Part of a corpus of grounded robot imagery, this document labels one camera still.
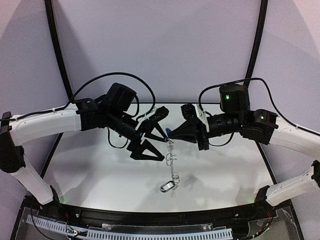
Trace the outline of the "key with blue tag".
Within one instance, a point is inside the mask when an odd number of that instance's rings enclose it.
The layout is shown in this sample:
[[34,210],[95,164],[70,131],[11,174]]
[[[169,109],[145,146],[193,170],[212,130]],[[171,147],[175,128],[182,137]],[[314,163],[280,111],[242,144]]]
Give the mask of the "key with blue tag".
[[170,137],[171,133],[172,133],[172,130],[170,128],[166,127],[165,131],[166,131],[167,136]]

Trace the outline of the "metal keyring disc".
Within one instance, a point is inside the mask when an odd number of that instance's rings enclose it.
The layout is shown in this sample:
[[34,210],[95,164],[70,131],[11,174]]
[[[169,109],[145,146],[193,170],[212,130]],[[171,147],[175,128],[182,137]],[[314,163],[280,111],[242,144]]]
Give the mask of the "metal keyring disc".
[[172,189],[172,190],[175,190],[178,188],[180,184],[180,175],[177,171],[175,171],[175,168],[174,168],[174,163],[177,160],[176,155],[174,155],[173,153],[174,142],[169,138],[169,141],[167,143],[168,143],[168,146],[167,146],[168,150],[167,150],[167,154],[165,155],[165,163],[168,167],[170,167],[171,180],[169,181],[175,182],[176,186],[174,189]]

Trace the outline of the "key with black tag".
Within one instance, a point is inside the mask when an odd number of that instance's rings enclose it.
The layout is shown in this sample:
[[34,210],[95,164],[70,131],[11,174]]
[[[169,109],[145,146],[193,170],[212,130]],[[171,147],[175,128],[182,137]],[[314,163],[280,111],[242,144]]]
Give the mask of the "key with black tag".
[[162,193],[167,193],[170,190],[174,189],[176,187],[176,183],[173,180],[168,181],[167,183],[160,186],[159,190]]

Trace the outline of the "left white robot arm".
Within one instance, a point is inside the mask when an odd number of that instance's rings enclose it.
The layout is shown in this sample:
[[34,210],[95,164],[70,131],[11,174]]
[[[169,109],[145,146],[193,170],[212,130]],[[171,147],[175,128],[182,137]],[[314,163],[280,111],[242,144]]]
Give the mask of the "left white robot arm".
[[57,192],[24,158],[23,144],[64,132],[83,132],[108,128],[129,141],[127,150],[134,160],[163,161],[164,156],[150,139],[167,142],[168,137],[159,125],[169,110],[162,106],[138,123],[127,113],[137,93],[114,83],[106,94],[96,99],[74,100],[67,106],[52,108],[34,115],[15,115],[5,112],[0,124],[0,169],[17,179],[43,206],[60,204]]

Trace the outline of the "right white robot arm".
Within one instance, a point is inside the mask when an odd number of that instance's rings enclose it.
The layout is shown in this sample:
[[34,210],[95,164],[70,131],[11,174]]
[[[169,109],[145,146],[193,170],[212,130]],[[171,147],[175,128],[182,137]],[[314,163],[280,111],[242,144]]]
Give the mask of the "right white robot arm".
[[314,158],[301,175],[274,185],[260,188],[254,203],[274,208],[289,199],[317,190],[320,187],[320,134],[290,122],[280,111],[251,110],[248,87],[242,80],[218,84],[221,114],[207,116],[198,104],[184,104],[181,113],[185,119],[179,127],[168,130],[173,140],[195,143],[198,149],[208,150],[209,140],[240,133],[249,140],[264,145],[275,145]]

